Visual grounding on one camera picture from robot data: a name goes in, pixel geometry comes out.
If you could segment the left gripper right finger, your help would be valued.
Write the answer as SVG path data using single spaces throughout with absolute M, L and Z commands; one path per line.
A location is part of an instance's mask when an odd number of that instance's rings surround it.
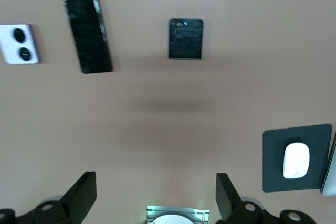
M 263 211 L 252 201 L 243 201 L 226 173 L 216 174 L 217 207 L 220 220 L 216 223 L 262 223 Z

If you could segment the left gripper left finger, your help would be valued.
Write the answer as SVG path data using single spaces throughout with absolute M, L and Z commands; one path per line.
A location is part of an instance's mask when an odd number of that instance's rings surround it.
M 60 200 L 37 206 L 34 223 L 82 223 L 96 199 L 96 173 L 85 172 Z

